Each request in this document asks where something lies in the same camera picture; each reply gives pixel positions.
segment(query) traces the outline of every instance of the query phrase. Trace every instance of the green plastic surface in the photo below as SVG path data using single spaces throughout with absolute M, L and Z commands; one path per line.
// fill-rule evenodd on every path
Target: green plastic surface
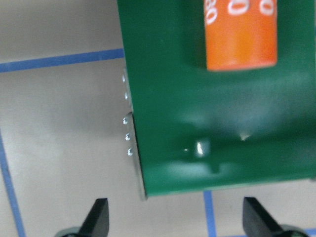
M 314 0 L 278 0 L 275 67 L 206 70 L 202 0 L 118 0 L 148 196 L 316 176 Z

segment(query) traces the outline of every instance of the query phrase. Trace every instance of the orange bottle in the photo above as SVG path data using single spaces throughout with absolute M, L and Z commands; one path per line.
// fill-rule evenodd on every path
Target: orange bottle
M 207 69 L 277 63 L 277 0 L 204 0 Z

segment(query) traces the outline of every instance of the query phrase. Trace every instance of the white number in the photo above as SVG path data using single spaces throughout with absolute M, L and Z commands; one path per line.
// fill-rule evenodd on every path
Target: white number
M 204 9 L 206 11 L 205 24 L 212 24 L 217 18 L 217 9 L 215 8 L 216 0 L 206 0 Z
M 274 4 L 272 0 L 261 0 L 260 12 L 264 15 L 271 16 L 274 11 Z
M 249 9 L 249 0 L 231 0 L 228 4 L 228 13 L 234 16 L 242 15 Z

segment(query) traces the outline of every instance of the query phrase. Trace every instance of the orange cylinder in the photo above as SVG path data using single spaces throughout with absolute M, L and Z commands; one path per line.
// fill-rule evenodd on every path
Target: orange cylinder
M 204 0 L 207 69 L 277 63 L 277 0 Z

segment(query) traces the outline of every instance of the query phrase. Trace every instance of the orange can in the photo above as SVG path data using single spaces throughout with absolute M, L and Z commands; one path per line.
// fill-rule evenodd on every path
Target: orange can
M 207 69 L 277 63 L 277 0 L 204 0 Z

